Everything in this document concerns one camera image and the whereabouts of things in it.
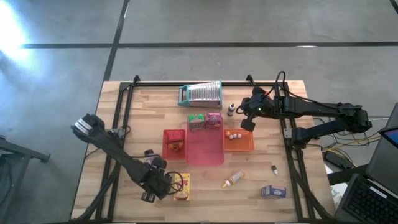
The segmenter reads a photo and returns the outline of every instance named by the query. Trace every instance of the yellow box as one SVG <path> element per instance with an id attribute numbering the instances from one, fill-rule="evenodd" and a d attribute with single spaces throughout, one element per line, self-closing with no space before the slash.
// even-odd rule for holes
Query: yellow box
<path id="1" fill-rule="evenodd" d="M 174 200 L 185 200 L 188 201 L 190 198 L 190 174 L 189 173 L 182 173 L 181 174 L 182 179 L 183 179 L 183 187 L 184 189 L 180 192 L 177 192 L 174 194 Z M 181 183 L 181 178 L 178 174 L 174 174 L 174 182 L 175 183 Z M 179 185 L 175 184 L 174 186 L 176 189 L 178 189 Z"/>

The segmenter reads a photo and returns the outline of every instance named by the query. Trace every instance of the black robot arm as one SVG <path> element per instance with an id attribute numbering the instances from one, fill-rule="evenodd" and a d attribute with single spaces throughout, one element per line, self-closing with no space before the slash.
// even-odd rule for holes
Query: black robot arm
<path id="1" fill-rule="evenodd" d="M 351 103 L 319 103 L 291 96 L 279 96 L 271 99 L 259 87 L 254 87 L 252 97 L 243 98 L 237 113 L 245 114 L 248 117 L 241 123 L 241 127 L 247 131 L 254 130 L 256 124 L 252 120 L 256 117 L 289 119 L 307 115 L 335 118 L 334 121 L 312 128 L 285 129 L 284 135 L 291 138 L 292 146 L 301 149 L 304 149 L 313 138 L 346 130 L 352 133 L 362 133 L 372 127 L 372 123 L 368 120 L 368 113 L 362 110 L 362 106 L 355 106 Z"/>
<path id="2" fill-rule="evenodd" d="M 154 195 L 163 199 L 169 194 L 172 178 L 165 174 L 167 162 L 161 157 L 154 157 L 151 164 L 133 159 L 122 150 L 121 136 L 112 131 L 106 132 L 104 122 L 96 115 L 86 114 L 71 128 L 80 140 L 101 148 L 126 168 L 131 180 L 145 190 L 143 200 L 153 202 Z"/>

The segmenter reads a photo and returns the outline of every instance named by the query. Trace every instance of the laptop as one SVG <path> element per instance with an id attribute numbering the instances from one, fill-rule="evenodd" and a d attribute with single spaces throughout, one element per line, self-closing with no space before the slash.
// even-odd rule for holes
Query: laptop
<path id="1" fill-rule="evenodd" d="M 379 133 L 366 177 L 352 176 L 335 213 L 338 221 L 398 224 L 398 103 Z"/>

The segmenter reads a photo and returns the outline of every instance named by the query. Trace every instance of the purple box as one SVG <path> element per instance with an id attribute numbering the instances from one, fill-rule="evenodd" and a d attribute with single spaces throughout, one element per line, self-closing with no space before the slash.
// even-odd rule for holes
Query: purple box
<path id="1" fill-rule="evenodd" d="M 220 113 L 207 113 L 205 119 L 206 128 L 208 129 L 219 129 L 221 125 L 221 114 Z"/>
<path id="2" fill-rule="evenodd" d="M 268 185 L 262 188 L 261 196 L 264 198 L 286 198 L 286 187 Z"/>

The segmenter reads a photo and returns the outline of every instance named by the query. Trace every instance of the blue box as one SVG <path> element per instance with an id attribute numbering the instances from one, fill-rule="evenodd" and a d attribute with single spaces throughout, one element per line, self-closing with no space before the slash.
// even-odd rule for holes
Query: blue box
<path id="1" fill-rule="evenodd" d="M 286 198 L 286 187 L 268 185 L 261 189 L 261 196 L 264 198 Z"/>

